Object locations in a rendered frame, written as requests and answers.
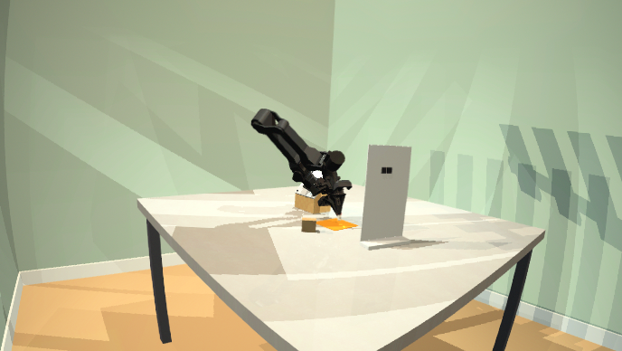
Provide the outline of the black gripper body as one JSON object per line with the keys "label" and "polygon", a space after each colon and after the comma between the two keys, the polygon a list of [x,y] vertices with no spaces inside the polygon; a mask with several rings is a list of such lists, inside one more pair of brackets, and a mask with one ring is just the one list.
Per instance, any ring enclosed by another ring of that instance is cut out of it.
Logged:
{"label": "black gripper body", "polygon": [[[326,188],[326,190],[324,191],[324,194],[327,194],[326,196],[322,196],[319,200],[318,200],[318,206],[330,206],[330,204],[325,204],[325,200],[330,199],[329,196],[331,194],[344,194],[344,188],[346,187],[347,190],[350,190],[353,185],[352,182],[349,180],[340,180],[341,177],[338,176],[338,174],[328,174],[325,175],[324,177],[326,177],[326,179],[328,179],[328,181],[330,182],[332,188]],[[324,179],[323,177],[323,179]]]}

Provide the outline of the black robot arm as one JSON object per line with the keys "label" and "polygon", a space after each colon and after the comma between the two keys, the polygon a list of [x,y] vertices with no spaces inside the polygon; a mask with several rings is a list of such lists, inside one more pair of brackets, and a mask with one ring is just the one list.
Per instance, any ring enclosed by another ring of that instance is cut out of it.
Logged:
{"label": "black robot arm", "polygon": [[[276,123],[278,122],[278,124]],[[277,112],[269,109],[260,109],[251,121],[253,128],[260,134],[266,135],[288,160],[289,168],[293,172],[292,180],[302,182],[303,187],[313,196],[324,194],[325,189],[332,188],[325,175],[337,174],[345,161],[344,153],[335,151],[318,151],[310,147],[281,118]],[[322,177],[315,177],[311,171],[322,171]]]}

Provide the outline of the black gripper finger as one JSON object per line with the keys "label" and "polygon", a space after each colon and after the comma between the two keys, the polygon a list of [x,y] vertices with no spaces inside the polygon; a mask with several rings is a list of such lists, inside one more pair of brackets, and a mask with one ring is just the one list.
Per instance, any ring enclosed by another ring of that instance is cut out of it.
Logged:
{"label": "black gripper finger", "polygon": [[342,214],[345,196],[346,194],[331,194],[329,196],[329,198],[334,201],[335,209],[338,215]]}
{"label": "black gripper finger", "polygon": [[336,211],[336,209],[335,209],[335,204],[334,204],[334,201],[333,201],[332,199],[327,199],[327,200],[325,200],[325,204],[330,204],[330,206],[331,206],[331,207],[332,207],[332,209],[334,210],[334,212],[335,212],[336,216],[338,216],[338,213],[337,213],[337,211]]}

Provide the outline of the orange flat square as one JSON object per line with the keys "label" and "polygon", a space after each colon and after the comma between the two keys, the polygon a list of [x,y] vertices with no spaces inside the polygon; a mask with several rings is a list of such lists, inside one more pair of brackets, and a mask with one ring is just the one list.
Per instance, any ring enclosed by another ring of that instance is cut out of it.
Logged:
{"label": "orange flat square", "polygon": [[339,221],[338,218],[337,219],[332,219],[332,220],[327,220],[327,221],[322,221],[322,222],[316,222],[317,224],[323,225],[324,227],[327,227],[329,229],[332,229],[334,231],[338,231],[338,230],[342,230],[342,229],[346,229],[346,228],[351,228],[351,227],[355,227],[355,226],[359,226],[353,223],[348,223],[345,220],[341,220]]}

